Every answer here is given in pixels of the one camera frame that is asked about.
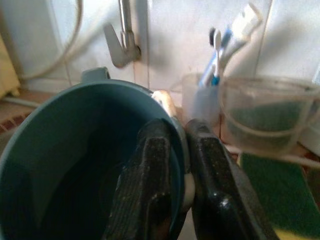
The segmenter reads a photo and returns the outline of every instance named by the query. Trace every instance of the sponge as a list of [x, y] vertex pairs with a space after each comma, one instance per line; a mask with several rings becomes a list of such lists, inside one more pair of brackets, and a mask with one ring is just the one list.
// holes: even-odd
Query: sponge
[[280, 239], [320, 239], [320, 212], [299, 165], [248, 153], [239, 159]]

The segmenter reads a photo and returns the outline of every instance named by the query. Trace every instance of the faucet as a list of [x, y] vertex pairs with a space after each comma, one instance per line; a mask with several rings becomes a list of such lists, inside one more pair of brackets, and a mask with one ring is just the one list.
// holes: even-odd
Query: faucet
[[141, 52], [140, 48], [135, 43], [135, 35], [132, 31], [129, 0], [119, 0], [119, 10], [122, 29], [122, 45], [111, 24], [107, 24], [103, 30], [113, 65], [117, 68], [123, 68], [131, 61], [138, 60], [141, 56]]

